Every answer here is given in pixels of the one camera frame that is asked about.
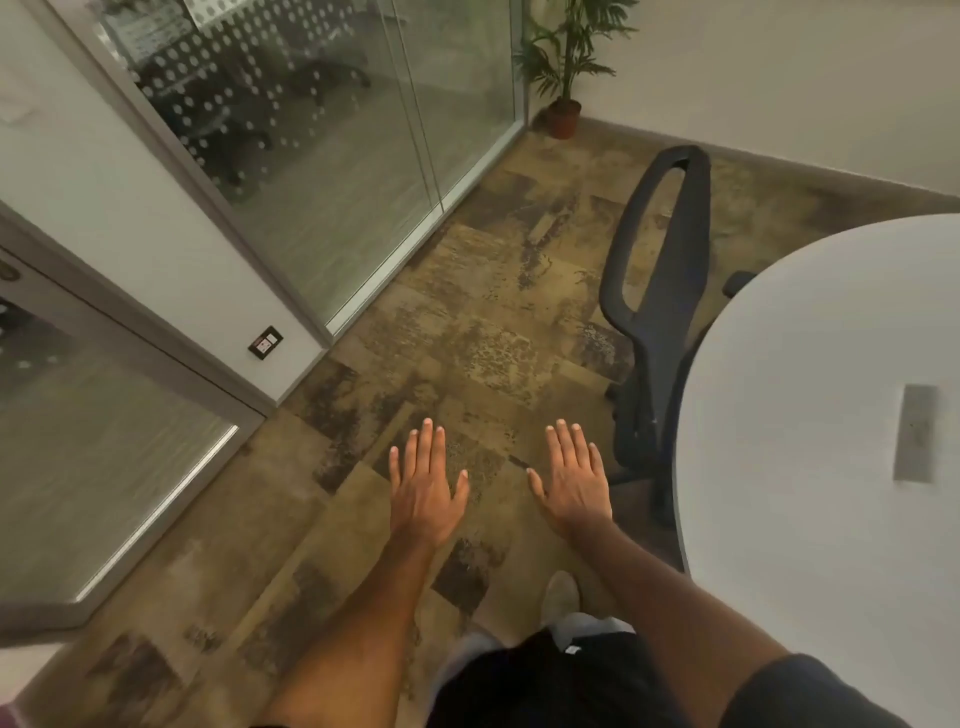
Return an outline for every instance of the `white wall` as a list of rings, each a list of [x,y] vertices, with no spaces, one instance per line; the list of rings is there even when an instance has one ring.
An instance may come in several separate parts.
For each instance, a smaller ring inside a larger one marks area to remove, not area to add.
[[[960,194],[960,3],[640,0],[630,24],[585,116]]]
[[[36,110],[0,122],[0,199],[268,396],[319,344],[18,0],[0,0],[0,74]],[[9,94],[0,75],[0,101]],[[284,336],[260,361],[247,346]]]

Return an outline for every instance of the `terracotta pot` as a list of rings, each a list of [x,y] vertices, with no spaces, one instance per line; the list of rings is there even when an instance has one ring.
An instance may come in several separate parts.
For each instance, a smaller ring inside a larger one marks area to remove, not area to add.
[[[555,139],[569,139],[577,131],[580,119],[579,101],[557,99],[546,108],[546,124],[550,135]]]

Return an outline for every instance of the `metal frame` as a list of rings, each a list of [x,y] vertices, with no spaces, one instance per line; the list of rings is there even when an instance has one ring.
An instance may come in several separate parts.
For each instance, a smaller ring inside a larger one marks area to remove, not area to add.
[[[23,233],[15,230],[9,222],[4,221],[4,225],[0,226],[0,234],[0,239],[6,246],[15,241],[17,247],[21,247],[22,241],[17,241],[17,237]],[[0,629],[5,632],[66,629],[79,626],[89,618],[93,610],[130,572],[166,527],[263,423],[264,418],[243,402],[190,371],[170,354],[160,351],[94,306],[74,296],[6,247],[0,248],[0,260],[14,267],[20,274],[20,280],[0,282],[0,294],[3,298],[22,305],[68,335],[94,343],[112,358],[231,423],[228,431],[210,448],[206,456],[176,484],[109,561],[90,578],[74,600],[0,602]]]

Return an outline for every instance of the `table top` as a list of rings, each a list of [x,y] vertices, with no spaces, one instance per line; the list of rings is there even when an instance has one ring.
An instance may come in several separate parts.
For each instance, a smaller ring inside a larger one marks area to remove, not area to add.
[[[934,385],[932,483],[894,479]],[[918,728],[960,715],[960,215],[841,232],[714,323],[674,481],[694,581]]]

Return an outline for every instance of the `electrical outlet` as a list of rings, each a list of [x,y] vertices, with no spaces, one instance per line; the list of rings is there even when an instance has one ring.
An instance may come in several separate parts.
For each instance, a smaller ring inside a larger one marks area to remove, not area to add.
[[[267,328],[263,333],[256,337],[256,340],[250,344],[247,349],[258,359],[266,359],[267,354],[276,349],[277,344],[283,341],[279,331],[273,327]]]

